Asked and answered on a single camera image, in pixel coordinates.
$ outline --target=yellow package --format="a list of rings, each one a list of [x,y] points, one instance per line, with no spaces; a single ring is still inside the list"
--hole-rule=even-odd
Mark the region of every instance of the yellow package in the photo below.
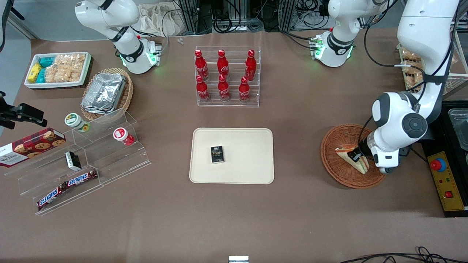
[[[39,75],[39,72],[41,71],[42,67],[39,65],[39,63],[35,63],[34,66],[32,66],[31,71],[28,74],[28,81],[30,83],[35,83],[37,80],[37,76]]]

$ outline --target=round wicker basket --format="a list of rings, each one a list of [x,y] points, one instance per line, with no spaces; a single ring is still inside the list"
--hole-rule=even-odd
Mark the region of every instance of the round wicker basket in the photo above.
[[[379,171],[373,161],[369,161],[370,168],[363,175],[335,152],[335,149],[342,145],[356,144],[361,129],[362,126],[357,124],[335,126],[325,134],[320,145],[322,162],[330,175],[341,184],[356,189],[376,186],[385,179],[385,174]],[[371,133],[369,129],[364,129],[362,137],[364,138],[369,133]]]
[[[122,96],[120,97],[120,101],[119,101],[119,105],[118,105],[117,109],[124,108],[125,110],[127,110],[128,106],[130,106],[130,101],[132,100],[132,95],[133,95],[133,83],[132,83],[132,80],[130,79],[130,76],[128,75],[128,73],[125,72],[123,69],[120,69],[120,68],[108,68],[108,69],[102,70],[98,74],[100,74],[100,73],[111,73],[111,74],[118,73],[118,74],[121,74],[122,76],[124,76],[126,78],[124,91],[122,92]],[[93,82],[93,80],[95,79],[96,76],[97,76],[97,74],[94,75],[94,77],[88,82],[88,85],[86,86],[86,89],[85,89],[84,94],[83,94],[83,98],[86,96],[86,93],[89,90],[89,86],[91,85],[91,83]],[[84,117],[86,117],[86,119],[88,119],[90,121],[95,120],[95,119],[103,116],[103,114],[87,112],[83,108],[81,108],[81,111],[83,112]]]

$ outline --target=brown table surface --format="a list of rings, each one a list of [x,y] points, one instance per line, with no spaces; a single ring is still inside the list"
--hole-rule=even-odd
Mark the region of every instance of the brown table surface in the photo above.
[[[340,185],[322,165],[320,142],[331,127],[363,124],[375,98],[403,88],[400,69],[377,66],[366,56],[363,33],[339,68],[312,61],[308,50],[280,33],[184,37],[184,45],[172,38],[161,66],[131,75],[135,91],[129,112],[139,122],[138,136],[153,163],[43,217],[34,215],[30,198],[19,196],[15,179],[0,176],[0,259],[205,263],[249,255],[253,263],[318,263],[412,253],[415,246],[468,259],[466,219],[441,218],[429,168],[414,154],[367,190]],[[193,77],[196,45],[261,46],[260,107],[199,108]],[[397,61],[396,45],[396,29],[370,30],[369,51],[381,63]],[[122,67],[110,41],[32,41],[33,54],[71,51],[92,54],[92,75]],[[22,86],[16,103],[45,111],[50,127],[67,131],[63,119],[80,112],[82,92]],[[192,183],[191,139],[198,127],[269,128],[274,182]],[[4,131],[0,142],[39,129],[19,123],[14,131]]]

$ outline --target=acrylic bottle rack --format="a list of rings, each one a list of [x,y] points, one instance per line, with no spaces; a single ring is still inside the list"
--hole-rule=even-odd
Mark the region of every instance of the acrylic bottle rack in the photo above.
[[[208,65],[208,80],[205,81],[211,99],[208,102],[200,101],[195,89],[198,106],[214,106],[214,107],[259,107],[260,106],[260,70],[262,53],[260,47],[205,47],[197,46],[200,49],[203,57]],[[218,91],[218,50],[224,49],[226,58],[229,61],[229,93],[231,99],[228,102],[222,102]],[[246,104],[241,104],[239,99],[239,85],[241,78],[245,75],[245,60],[247,59],[247,52],[249,49],[255,51],[255,60],[257,62],[257,69],[253,81],[249,81],[250,85],[250,101]]]
[[[35,211],[36,215],[44,215],[151,164],[146,149],[138,141],[135,133],[136,123],[123,109],[103,115],[90,122],[88,132],[75,129],[65,132],[64,145],[7,168],[5,175],[18,180],[21,196],[32,198],[31,210]],[[135,137],[131,146],[125,146],[113,138],[112,133],[118,127],[124,127]],[[68,151],[79,157],[82,170],[75,172],[68,168],[65,159],[65,153]],[[97,178],[67,189],[37,211],[37,201],[61,183],[93,169],[97,170]]]

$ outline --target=teal package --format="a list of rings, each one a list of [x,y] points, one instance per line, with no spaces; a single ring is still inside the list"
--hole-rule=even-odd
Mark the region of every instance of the teal package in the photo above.
[[[52,63],[54,63],[54,60],[55,60],[55,57],[41,58],[39,60],[39,65],[41,65],[41,67],[48,67],[52,65]]]
[[[45,68],[39,71],[39,75],[37,75],[36,83],[45,83]]]

